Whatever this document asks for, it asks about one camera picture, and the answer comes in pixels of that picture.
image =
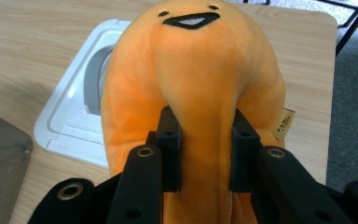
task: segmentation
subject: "plush toy face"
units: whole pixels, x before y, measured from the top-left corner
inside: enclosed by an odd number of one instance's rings
[[[272,130],[284,95],[269,42],[241,11],[219,0],[160,2],[124,32],[106,74],[102,119],[111,174],[170,105],[182,129],[182,187],[166,195],[164,223],[243,223],[250,204],[228,191],[235,109],[263,145],[279,145]]]

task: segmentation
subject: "white container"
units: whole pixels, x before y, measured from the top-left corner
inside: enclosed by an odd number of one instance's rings
[[[99,24],[69,65],[34,126],[46,151],[107,167],[100,99],[110,53],[129,24]]]

